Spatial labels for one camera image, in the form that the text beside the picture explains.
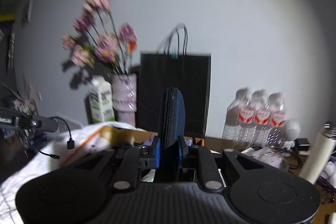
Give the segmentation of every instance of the purple object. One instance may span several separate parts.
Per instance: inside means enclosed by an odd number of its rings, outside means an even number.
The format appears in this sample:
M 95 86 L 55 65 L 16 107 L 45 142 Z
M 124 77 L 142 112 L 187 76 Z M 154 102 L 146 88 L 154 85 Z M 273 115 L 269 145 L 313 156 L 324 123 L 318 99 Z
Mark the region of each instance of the purple object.
M 118 121 L 135 126 L 137 111 L 137 76 L 112 76 L 113 107 L 118 111 Z

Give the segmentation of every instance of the ribbed gray surface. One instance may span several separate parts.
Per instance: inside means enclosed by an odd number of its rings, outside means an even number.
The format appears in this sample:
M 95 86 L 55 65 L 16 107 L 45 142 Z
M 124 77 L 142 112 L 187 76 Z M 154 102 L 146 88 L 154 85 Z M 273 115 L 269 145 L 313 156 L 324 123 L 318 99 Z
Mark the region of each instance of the ribbed gray surface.
M 115 195 L 90 224 L 247 224 L 223 196 L 200 190 L 196 183 L 140 183 L 131 193 Z

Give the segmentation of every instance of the yellow strip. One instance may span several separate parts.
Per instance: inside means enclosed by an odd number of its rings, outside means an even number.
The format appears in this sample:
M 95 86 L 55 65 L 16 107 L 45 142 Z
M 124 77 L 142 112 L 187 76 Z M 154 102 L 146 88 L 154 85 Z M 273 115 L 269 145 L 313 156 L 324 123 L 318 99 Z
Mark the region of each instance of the yellow strip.
M 14 20 L 14 15 L 9 14 L 9 15 L 0 15 L 0 22 L 1 21 L 10 21 Z

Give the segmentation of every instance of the cable plug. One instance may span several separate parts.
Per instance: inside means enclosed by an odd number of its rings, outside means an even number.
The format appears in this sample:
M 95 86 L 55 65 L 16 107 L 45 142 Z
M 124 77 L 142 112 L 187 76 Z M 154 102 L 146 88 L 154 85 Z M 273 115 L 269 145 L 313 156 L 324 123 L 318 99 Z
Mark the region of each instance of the cable plug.
M 74 149 L 75 148 L 75 141 L 73 140 L 73 139 L 69 139 L 68 141 L 67 141 L 67 148 L 68 148 L 68 150 L 71 150 L 71 149 Z
M 58 155 L 54 155 L 54 154 L 50 154 L 49 157 L 50 157 L 50 158 L 53 158 L 53 159 L 55 159 L 55 160 L 59 160 L 59 158 L 60 158 L 60 156 L 58 156 Z

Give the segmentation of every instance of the thermos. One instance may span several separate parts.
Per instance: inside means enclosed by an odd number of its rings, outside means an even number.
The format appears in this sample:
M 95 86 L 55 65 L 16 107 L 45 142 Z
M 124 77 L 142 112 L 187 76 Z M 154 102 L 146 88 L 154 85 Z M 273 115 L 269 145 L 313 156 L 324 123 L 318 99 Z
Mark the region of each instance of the thermos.
M 310 150 L 310 155 L 304 163 L 299 177 L 315 184 L 327 164 L 336 145 L 336 128 L 326 123 Z

